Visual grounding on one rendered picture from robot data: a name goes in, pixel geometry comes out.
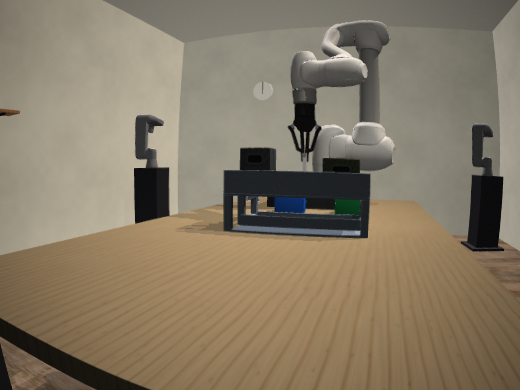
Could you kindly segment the blue bin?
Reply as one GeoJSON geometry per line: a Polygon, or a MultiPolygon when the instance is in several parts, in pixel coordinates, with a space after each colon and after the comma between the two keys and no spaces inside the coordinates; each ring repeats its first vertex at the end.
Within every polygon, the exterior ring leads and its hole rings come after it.
{"type": "Polygon", "coordinates": [[[274,212],[304,213],[304,198],[275,197],[274,212]]]}

